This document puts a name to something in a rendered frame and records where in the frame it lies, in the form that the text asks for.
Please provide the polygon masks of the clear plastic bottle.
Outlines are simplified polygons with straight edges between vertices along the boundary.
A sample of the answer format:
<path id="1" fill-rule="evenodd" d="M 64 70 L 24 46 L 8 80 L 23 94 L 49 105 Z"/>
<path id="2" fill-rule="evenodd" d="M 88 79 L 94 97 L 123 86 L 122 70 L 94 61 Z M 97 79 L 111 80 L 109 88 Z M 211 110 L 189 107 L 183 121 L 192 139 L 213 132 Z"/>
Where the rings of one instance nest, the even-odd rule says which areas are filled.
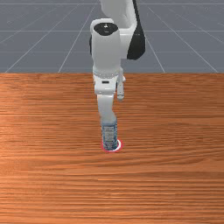
<path id="1" fill-rule="evenodd" d="M 117 121 L 103 122 L 101 124 L 101 136 L 103 148 L 107 151 L 114 151 L 117 148 Z"/>

